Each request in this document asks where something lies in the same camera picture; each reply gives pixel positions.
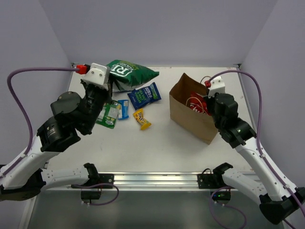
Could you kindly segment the red snack bag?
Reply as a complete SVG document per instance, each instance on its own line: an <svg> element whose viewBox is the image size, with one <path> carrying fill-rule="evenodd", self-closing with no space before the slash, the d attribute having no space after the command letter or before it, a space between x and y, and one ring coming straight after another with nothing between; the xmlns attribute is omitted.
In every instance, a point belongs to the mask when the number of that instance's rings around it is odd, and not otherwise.
<svg viewBox="0 0 305 229"><path fill-rule="evenodd" d="M190 97L186 100L185 105L195 112L211 115L208 112L204 96L196 92L190 93Z"/></svg>

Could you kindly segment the brown paper bag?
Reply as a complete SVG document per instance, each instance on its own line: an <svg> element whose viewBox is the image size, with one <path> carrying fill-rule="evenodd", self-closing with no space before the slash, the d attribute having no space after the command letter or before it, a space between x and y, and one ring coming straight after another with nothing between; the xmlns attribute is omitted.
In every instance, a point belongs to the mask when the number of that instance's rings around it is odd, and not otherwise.
<svg viewBox="0 0 305 229"><path fill-rule="evenodd" d="M183 73L169 92L170 118L206 144L210 144L218 130L210 115L198 113L185 105L191 92L207 94L206 87Z"/></svg>

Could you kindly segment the blue white snack packet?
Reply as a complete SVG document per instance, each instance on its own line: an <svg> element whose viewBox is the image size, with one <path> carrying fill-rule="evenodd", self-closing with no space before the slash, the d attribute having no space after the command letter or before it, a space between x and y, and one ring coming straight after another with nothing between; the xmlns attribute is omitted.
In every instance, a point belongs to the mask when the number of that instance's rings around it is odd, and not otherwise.
<svg viewBox="0 0 305 229"><path fill-rule="evenodd" d="M118 119L119 120L126 120L129 118L128 115L128 108L129 108L129 100L118 100L118 103L121 104Z"/></svg>

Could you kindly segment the dark green snack packet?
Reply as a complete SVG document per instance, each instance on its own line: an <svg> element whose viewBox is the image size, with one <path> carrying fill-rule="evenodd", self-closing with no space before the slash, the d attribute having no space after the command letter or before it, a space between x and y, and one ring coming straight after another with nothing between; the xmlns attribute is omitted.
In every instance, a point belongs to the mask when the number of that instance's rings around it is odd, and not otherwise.
<svg viewBox="0 0 305 229"><path fill-rule="evenodd" d="M159 76L159 72L124 60L114 60L107 66L110 68L110 77L120 92L132 91Z"/></svg>

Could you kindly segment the yellow m&m packet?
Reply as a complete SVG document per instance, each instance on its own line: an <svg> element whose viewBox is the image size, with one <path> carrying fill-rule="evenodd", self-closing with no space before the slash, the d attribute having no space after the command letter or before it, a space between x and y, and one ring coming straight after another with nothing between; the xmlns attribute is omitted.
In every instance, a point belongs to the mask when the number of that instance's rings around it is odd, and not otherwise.
<svg viewBox="0 0 305 229"><path fill-rule="evenodd" d="M135 120L140 124L141 126L141 130L146 130L147 128L149 128L152 124L146 120L144 118L144 115L143 115L143 109L140 108L138 110L136 110L134 113L133 113L133 117L135 118Z"/></svg>

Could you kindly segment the dark blue crisps bag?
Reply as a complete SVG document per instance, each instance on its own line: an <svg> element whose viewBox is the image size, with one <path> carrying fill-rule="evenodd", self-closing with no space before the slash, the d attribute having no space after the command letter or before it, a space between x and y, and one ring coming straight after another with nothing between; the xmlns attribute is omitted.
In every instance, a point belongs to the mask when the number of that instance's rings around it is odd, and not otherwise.
<svg viewBox="0 0 305 229"><path fill-rule="evenodd" d="M134 89L130 93L127 93L127 95L135 110L162 99L155 82L149 86Z"/></svg>

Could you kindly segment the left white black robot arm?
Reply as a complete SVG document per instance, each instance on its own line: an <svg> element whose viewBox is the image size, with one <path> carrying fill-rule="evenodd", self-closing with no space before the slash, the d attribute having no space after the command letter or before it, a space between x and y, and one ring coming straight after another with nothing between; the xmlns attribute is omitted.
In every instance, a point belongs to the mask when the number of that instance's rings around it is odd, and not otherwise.
<svg viewBox="0 0 305 229"><path fill-rule="evenodd" d="M67 91L51 104L50 117L38 130L31 147L0 168L0 199L23 201L41 191L64 185L94 187L100 176L94 164L80 168L47 170L51 158L80 141L78 133L92 134L104 105L111 101L109 85L96 86L81 80L85 96Z"/></svg>

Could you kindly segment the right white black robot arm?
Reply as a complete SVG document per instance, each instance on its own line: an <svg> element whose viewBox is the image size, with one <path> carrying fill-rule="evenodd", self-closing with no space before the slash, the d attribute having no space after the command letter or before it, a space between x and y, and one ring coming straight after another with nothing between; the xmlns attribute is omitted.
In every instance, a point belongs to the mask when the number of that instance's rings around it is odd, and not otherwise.
<svg viewBox="0 0 305 229"><path fill-rule="evenodd" d="M219 166L212 176L217 187L231 186L248 196L264 217L277 225L298 210L305 202L305 189L288 179L260 145L256 132L239 118L238 104L230 94L205 96L207 111L222 139L251 166L259 181L238 172L229 164Z"/></svg>

